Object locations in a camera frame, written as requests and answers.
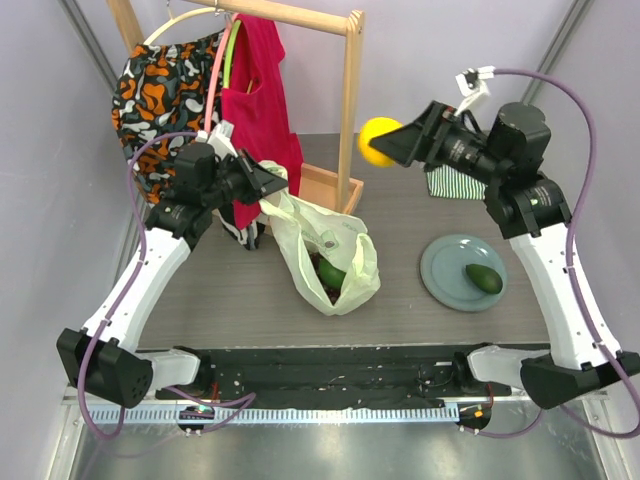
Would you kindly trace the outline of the green avocado print plastic bag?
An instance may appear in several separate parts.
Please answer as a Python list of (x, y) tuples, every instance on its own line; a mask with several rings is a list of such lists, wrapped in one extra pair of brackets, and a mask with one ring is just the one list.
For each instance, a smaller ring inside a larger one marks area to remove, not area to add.
[[(370, 300), (381, 286), (378, 256), (364, 222), (281, 190), (259, 201), (262, 214), (298, 293), (326, 316), (345, 315)], [(308, 253), (317, 252), (346, 277), (332, 305)]]

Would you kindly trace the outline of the yellow apple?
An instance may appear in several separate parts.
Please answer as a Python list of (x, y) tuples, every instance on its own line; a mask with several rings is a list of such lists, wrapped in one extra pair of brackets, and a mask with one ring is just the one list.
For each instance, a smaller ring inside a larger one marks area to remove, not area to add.
[(361, 128), (357, 139), (357, 146), (362, 157), (378, 168), (389, 168), (395, 161), (382, 151), (382, 140), (402, 126), (402, 123), (390, 117), (374, 117), (369, 119)]

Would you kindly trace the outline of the red grape bunch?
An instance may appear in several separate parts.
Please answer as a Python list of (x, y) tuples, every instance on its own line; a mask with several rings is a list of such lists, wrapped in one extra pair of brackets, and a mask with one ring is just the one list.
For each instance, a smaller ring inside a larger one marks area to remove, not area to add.
[(330, 303), (335, 305), (341, 295), (346, 273), (317, 252), (309, 252), (308, 255), (324, 292)]

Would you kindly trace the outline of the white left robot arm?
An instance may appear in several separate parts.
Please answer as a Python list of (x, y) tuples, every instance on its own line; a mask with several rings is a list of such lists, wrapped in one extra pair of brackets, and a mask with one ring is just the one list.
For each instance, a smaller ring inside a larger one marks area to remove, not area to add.
[(171, 277), (210, 227), (213, 211), (254, 204), (288, 186), (248, 154), (193, 143), (175, 160), (175, 175), (143, 227), (139, 253), (99, 310), (79, 330), (66, 328), (56, 348), (69, 383), (120, 407), (137, 406), (151, 390), (178, 385), (205, 397), (212, 373), (192, 350), (137, 351), (142, 330)]

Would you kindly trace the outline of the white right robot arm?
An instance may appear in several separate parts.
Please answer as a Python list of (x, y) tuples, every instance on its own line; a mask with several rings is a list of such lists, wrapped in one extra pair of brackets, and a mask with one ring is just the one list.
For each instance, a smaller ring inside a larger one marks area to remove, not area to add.
[(575, 296), (571, 279), (583, 276), (567, 235), (573, 216), (557, 183), (540, 165), (551, 139), (534, 106), (503, 105), (483, 133), (472, 113), (433, 101), (413, 122), (379, 117), (362, 128), (363, 157), (381, 157), (427, 172), (448, 166), (484, 184), (484, 203), (523, 265), (549, 335), (547, 351), (481, 345), (456, 356), (451, 380), (465, 395), (488, 382), (524, 390), (545, 410), (639, 372), (639, 356), (621, 349), (587, 287)]

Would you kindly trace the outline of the green avocado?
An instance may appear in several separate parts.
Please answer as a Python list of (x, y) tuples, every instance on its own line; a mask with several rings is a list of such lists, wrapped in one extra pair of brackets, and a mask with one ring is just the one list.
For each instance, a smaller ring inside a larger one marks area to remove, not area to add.
[(333, 290), (342, 288), (346, 273), (334, 267), (328, 260), (321, 258), (318, 263), (318, 277), (321, 282)]
[(500, 274), (493, 268), (481, 264), (468, 264), (465, 273), (469, 280), (481, 291), (488, 295), (498, 295), (502, 292), (504, 283)]

